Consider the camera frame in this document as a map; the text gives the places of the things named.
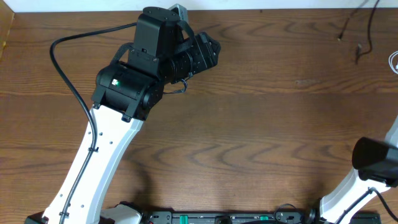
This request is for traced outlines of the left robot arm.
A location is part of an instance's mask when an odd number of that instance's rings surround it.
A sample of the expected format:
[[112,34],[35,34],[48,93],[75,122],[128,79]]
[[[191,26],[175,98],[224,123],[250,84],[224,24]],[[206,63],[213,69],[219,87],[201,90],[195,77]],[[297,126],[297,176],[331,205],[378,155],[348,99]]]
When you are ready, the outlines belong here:
[[88,126],[72,166],[52,203],[27,223],[132,223],[142,213],[122,202],[103,208],[121,158],[167,84],[186,83],[218,63],[220,44],[194,33],[185,7],[146,7],[133,23],[132,42],[120,46],[96,76]]

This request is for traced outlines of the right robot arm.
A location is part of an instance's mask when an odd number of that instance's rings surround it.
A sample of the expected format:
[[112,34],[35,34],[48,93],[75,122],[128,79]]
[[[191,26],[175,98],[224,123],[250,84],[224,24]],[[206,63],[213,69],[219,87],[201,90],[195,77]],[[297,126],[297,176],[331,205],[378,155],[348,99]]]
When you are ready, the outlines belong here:
[[397,187],[397,121],[383,141],[360,138],[354,146],[352,168],[340,184],[311,209],[307,223],[349,223],[375,196],[393,219],[382,193]]

